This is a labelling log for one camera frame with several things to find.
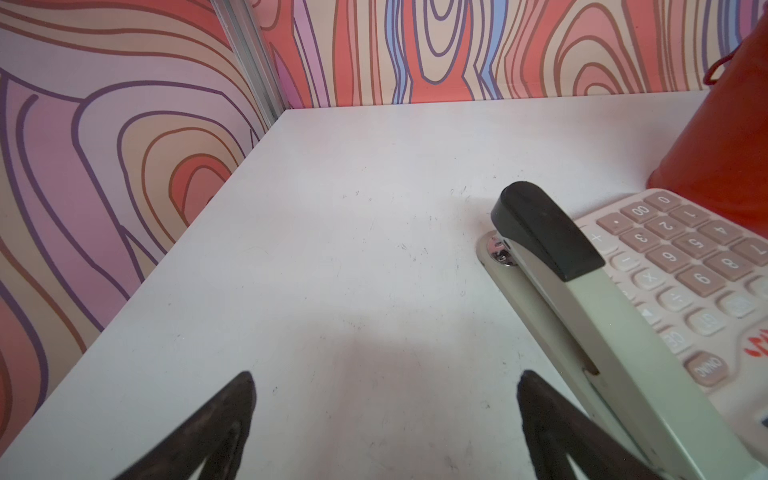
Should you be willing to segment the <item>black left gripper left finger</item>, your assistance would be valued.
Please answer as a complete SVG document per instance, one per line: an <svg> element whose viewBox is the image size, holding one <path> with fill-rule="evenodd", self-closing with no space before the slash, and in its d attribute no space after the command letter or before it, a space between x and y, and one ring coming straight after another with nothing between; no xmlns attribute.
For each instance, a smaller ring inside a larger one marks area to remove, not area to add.
<svg viewBox="0 0 768 480"><path fill-rule="evenodd" d="M256 404L255 382L243 371L118 477L234 479Z"/></svg>

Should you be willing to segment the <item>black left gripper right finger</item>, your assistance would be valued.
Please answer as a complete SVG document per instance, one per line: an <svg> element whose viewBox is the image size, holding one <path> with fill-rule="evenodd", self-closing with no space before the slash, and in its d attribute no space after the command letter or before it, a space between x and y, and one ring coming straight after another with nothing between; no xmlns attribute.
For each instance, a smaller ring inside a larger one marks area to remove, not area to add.
<svg viewBox="0 0 768 480"><path fill-rule="evenodd" d="M592 422L532 370L522 373L517 401L538 479L657 479L659 475Z"/></svg>

